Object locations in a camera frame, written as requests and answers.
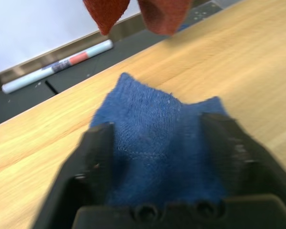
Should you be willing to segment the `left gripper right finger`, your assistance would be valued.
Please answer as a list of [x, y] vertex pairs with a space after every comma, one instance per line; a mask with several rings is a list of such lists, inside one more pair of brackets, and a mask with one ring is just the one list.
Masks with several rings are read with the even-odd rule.
[[286, 171], [235, 119], [219, 113], [200, 117], [211, 159], [231, 196], [274, 194], [286, 205]]

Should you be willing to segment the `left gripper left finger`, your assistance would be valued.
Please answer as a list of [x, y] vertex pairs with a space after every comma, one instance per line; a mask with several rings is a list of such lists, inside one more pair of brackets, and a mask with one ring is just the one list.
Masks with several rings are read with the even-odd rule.
[[36, 229], [72, 229], [85, 207], [104, 204], [112, 179], [114, 124], [89, 128], [62, 163], [35, 219]]

